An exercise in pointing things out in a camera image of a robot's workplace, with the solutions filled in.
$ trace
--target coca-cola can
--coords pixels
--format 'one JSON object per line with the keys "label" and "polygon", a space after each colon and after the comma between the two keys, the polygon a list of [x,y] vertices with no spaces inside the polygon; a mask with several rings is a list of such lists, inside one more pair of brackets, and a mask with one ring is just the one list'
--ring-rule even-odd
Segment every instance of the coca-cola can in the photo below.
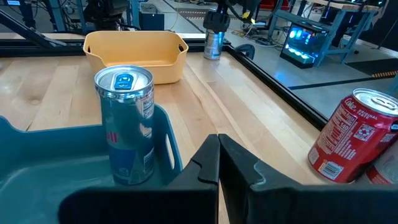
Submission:
{"label": "coca-cola can", "polygon": [[398,184],[398,142],[378,158],[356,183]]}
{"label": "coca-cola can", "polygon": [[398,100],[378,91],[356,89],[340,102],[308,160],[327,179],[352,182],[396,140],[397,131]]}

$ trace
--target black aluminum frame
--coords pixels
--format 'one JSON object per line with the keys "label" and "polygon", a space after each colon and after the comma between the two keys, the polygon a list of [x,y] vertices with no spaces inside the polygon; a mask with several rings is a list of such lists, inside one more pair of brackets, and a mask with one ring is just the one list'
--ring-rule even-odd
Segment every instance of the black aluminum frame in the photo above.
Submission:
{"label": "black aluminum frame", "polygon": [[[73,56],[84,55],[84,40],[59,40],[67,44],[67,46],[54,47],[44,49],[36,46],[28,40],[3,39],[0,40],[0,57],[55,57],[55,56]],[[188,52],[203,52],[205,48],[204,39],[184,39],[189,46]],[[239,63],[245,66],[253,73],[261,82],[266,84],[272,91],[280,96],[293,109],[301,114],[308,122],[310,122],[318,130],[326,125],[328,119],[309,104],[301,100],[293,94],[289,88],[279,83],[272,75],[269,75],[262,68],[257,66],[244,53],[238,52],[231,43],[224,43],[223,51],[232,55]]]}

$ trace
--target coke logo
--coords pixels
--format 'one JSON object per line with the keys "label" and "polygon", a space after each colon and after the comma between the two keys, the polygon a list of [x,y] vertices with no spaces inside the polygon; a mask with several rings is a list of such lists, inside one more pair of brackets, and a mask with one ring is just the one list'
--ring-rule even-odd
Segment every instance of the coke logo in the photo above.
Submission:
{"label": "coke logo", "polygon": [[344,103],[351,110],[354,110],[356,108],[356,106],[355,106],[354,102],[352,102],[351,98],[348,98],[347,100],[345,100]]}

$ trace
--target floor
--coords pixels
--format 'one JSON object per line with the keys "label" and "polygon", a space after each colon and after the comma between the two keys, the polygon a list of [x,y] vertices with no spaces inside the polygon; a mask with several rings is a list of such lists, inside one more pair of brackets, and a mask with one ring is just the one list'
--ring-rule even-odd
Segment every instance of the floor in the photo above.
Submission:
{"label": "floor", "polygon": [[[165,14],[165,29],[174,32],[184,33],[204,33],[203,19],[185,19],[182,16],[177,17],[176,10],[178,8],[216,8],[216,4],[208,4],[198,6],[185,2],[174,2],[173,0],[148,0],[148,3],[155,5],[161,13]],[[239,6],[235,6],[238,12],[241,12]],[[2,7],[18,20],[21,16],[10,10],[8,7]],[[298,4],[294,7],[293,12],[298,9]],[[268,11],[261,11],[260,16],[268,15]],[[310,18],[317,20],[319,14],[311,14]],[[47,12],[39,8],[37,14],[37,28],[41,32],[50,32],[51,24]],[[278,20],[278,26],[288,25],[287,21]],[[250,41],[232,34],[234,30],[241,30],[242,22],[239,20],[231,20],[230,27],[225,34],[233,46],[241,44],[250,44]],[[9,32],[5,27],[1,27],[0,32]],[[274,33],[274,39],[279,39],[280,43],[284,42],[284,36],[280,33]],[[358,79],[369,78],[365,73],[359,72],[345,64],[340,64],[338,58],[327,57],[323,63],[317,68],[301,69],[290,62],[279,57],[280,52],[274,47],[264,47],[253,43],[256,48],[254,62],[256,62],[264,71],[272,75],[285,86],[289,87],[293,93],[313,106],[321,112],[325,117],[329,118],[336,108],[340,100],[349,95],[355,88],[372,88],[379,91],[386,91],[390,85],[392,78],[382,80],[371,80],[366,82],[357,82]],[[360,44],[355,48],[359,50],[359,54],[350,55],[347,62],[360,62],[367,60],[377,60],[384,58],[392,58],[395,55],[388,51],[377,50],[368,45]]]}

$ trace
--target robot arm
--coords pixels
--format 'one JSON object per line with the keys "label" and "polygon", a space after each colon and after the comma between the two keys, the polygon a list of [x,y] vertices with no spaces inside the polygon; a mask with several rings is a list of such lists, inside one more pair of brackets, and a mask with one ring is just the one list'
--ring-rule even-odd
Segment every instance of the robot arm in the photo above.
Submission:
{"label": "robot arm", "polygon": [[[227,13],[228,9],[243,22],[251,23],[253,12],[255,11],[261,0],[217,0],[217,11],[208,11],[203,26],[206,29],[211,29],[215,33],[226,32],[229,27],[230,18]],[[248,16],[241,17],[233,8],[235,4],[243,6],[249,11]]]}

